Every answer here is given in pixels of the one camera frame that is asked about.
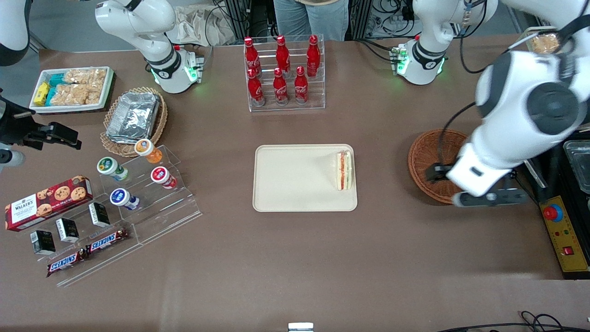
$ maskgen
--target white bag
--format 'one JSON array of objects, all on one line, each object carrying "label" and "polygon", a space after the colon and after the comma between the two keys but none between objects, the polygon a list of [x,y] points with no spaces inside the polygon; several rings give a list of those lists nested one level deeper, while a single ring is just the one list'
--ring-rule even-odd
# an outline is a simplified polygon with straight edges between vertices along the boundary
[{"label": "white bag", "polygon": [[[178,26],[178,40],[180,43],[196,43],[203,46],[218,46],[233,43],[234,32],[231,30],[230,18],[225,17],[227,7],[224,2],[219,6],[211,4],[193,4],[174,8],[176,25]],[[205,38],[205,20],[207,20],[207,37]]]}]

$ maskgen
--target small black box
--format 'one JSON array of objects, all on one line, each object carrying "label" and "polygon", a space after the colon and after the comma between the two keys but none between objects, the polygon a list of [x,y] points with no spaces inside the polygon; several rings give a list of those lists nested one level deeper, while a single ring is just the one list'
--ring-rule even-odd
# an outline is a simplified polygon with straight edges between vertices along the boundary
[{"label": "small black box", "polygon": [[93,224],[98,227],[107,227],[110,225],[107,208],[104,205],[94,202],[88,205],[88,208],[90,209],[90,217],[92,218]]},{"label": "small black box", "polygon": [[31,233],[31,243],[33,251],[39,255],[51,255],[55,253],[55,243],[51,232],[36,230]]},{"label": "small black box", "polygon": [[55,221],[55,225],[57,226],[57,233],[60,235],[60,240],[63,242],[74,243],[80,238],[78,228],[73,220],[59,218]]}]

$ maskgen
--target red button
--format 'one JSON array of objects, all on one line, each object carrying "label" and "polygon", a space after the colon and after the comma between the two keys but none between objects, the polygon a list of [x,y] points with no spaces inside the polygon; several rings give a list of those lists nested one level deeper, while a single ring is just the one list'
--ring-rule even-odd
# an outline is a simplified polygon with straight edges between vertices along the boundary
[{"label": "red button", "polygon": [[547,206],[543,209],[543,215],[549,220],[557,219],[557,209],[552,206]]},{"label": "red button", "polygon": [[573,255],[572,247],[563,247],[563,254],[566,256]]}]

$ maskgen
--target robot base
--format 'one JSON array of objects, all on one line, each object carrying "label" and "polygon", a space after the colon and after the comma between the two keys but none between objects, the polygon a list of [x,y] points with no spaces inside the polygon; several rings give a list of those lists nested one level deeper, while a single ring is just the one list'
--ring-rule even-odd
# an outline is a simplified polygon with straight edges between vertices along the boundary
[{"label": "robot base", "polygon": [[434,81],[434,78],[443,70],[444,58],[438,64],[434,61],[427,63],[426,66],[432,64],[432,67],[424,69],[412,52],[415,44],[415,40],[410,40],[405,44],[400,44],[394,51],[390,51],[390,58],[393,61],[399,61],[392,63],[391,68],[394,74],[402,76],[408,82],[425,85]]},{"label": "robot base", "polygon": [[181,93],[190,86],[199,83],[202,77],[203,58],[195,58],[195,53],[186,50],[177,51],[181,57],[181,65],[168,79],[158,77],[152,70],[152,74],[162,89],[168,93]]}]

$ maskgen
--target red box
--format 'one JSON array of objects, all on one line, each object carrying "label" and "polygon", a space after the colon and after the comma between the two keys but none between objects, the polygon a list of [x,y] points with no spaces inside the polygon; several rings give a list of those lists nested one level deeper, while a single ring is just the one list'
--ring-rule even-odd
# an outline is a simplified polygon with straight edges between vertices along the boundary
[{"label": "red box", "polygon": [[75,176],[4,208],[6,229],[20,232],[59,213],[92,200],[90,181]]}]

